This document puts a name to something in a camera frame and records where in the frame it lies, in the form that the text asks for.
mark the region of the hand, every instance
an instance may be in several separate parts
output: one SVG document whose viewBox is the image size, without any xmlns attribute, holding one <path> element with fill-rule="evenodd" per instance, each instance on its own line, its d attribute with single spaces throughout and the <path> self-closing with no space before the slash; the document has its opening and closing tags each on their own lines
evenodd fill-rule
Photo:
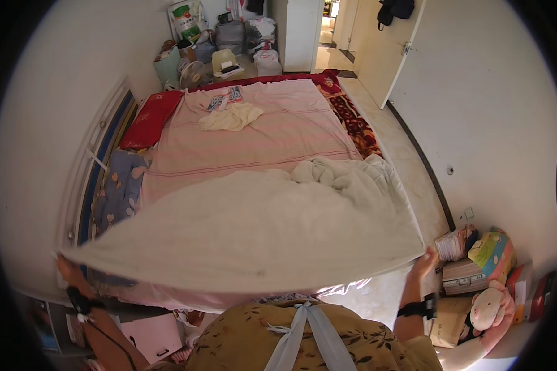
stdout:
<svg viewBox="0 0 557 371">
<path fill-rule="evenodd" d="M 431 272 L 437 262 L 437 254 L 431 247 L 427 247 L 427 250 L 421 256 L 413 266 L 413 268 L 408 273 L 408 278 L 418 279 L 422 282 L 425 277 Z"/>
<path fill-rule="evenodd" d="M 91 285 L 89 285 L 89 282 L 87 282 L 82 275 L 81 268 L 78 265 L 64 258 L 62 254 L 58 254 L 56 258 L 56 267 L 58 271 L 60 271 L 62 278 L 68 282 L 68 286 L 78 288 L 78 290 L 88 298 L 95 296 L 91 290 Z"/>
</svg>

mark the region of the white bag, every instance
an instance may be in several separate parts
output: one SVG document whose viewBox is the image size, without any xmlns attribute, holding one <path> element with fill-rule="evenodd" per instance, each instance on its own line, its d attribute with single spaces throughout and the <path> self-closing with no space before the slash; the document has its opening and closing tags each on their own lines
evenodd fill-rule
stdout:
<svg viewBox="0 0 557 371">
<path fill-rule="evenodd" d="M 253 55 L 253 63 L 258 68 L 258 76 L 282 75 L 283 68 L 276 50 L 259 50 Z"/>
</svg>

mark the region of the towel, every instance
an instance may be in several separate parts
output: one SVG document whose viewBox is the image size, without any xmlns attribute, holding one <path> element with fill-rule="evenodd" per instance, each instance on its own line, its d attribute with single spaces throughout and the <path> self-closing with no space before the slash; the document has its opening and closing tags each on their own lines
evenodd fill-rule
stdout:
<svg viewBox="0 0 557 371">
<path fill-rule="evenodd" d="M 262 115 L 262 112 L 262 109 L 254 107 L 251 103 L 233 103 L 227 109 L 211 112 L 198 122 L 200 129 L 204 131 L 240 131 Z"/>
</svg>

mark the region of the red pillow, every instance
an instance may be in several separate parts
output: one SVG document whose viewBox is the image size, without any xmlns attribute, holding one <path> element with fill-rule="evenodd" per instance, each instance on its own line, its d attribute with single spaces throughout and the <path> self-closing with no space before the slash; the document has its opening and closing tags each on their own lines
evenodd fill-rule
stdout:
<svg viewBox="0 0 557 371">
<path fill-rule="evenodd" d="M 155 145 L 161 138 L 163 125 L 175 111 L 183 94 L 171 90 L 151 95 L 122 137 L 120 148 L 141 150 Z"/>
</svg>

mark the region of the light blue ribbon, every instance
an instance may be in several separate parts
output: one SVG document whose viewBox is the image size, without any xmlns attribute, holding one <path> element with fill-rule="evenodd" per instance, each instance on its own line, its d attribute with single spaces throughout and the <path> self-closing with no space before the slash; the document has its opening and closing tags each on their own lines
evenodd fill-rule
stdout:
<svg viewBox="0 0 557 371">
<path fill-rule="evenodd" d="M 297 308 L 297 312 L 295 312 L 290 328 L 268 324 L 268 330 L 284 335 L 274 348 L 273 355 L 270 356 L 264 371 L 293 370 L 306 321 L 309 321 L 313 338 L 328 370 L 356 370 L 357 367 L 355 367 L 349 351 L 322 309 L 319 306 L 311 306 L 309 301 L 306 301 L 305 304 L 296 304 L 294 307 Z"/>
</svg>

